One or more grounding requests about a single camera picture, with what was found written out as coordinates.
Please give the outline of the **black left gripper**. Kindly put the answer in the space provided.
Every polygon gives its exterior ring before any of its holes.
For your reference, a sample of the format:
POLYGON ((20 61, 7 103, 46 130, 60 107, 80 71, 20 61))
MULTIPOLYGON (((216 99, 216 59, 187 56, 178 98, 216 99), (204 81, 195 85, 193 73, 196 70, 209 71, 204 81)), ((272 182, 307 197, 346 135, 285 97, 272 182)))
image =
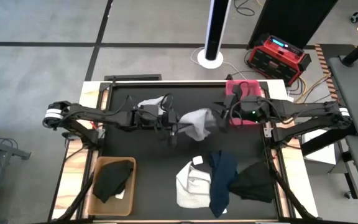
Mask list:
POLYGON ((178 115, 175 111, 169 110, 161 115, 162 127, 168 131, 168 145, 176 146, 177 145, 177 132, 178 131, 191 131, 194 130, 194 123, 181 123, 178 122, 178 115))

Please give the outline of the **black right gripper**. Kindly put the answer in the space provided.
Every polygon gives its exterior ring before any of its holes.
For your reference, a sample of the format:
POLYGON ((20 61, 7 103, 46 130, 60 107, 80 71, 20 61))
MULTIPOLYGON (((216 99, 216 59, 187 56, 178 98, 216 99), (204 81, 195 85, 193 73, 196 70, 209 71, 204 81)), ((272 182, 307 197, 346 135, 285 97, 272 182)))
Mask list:
POLYGON ((228 132, 229 125, 243 125, 242 115, 237 111, 237 107, 241 100, 237 95, 226 95, 223 101, 224 109, 213 109, 220 119, 216 121, 216 125, 221 132, 228 132))

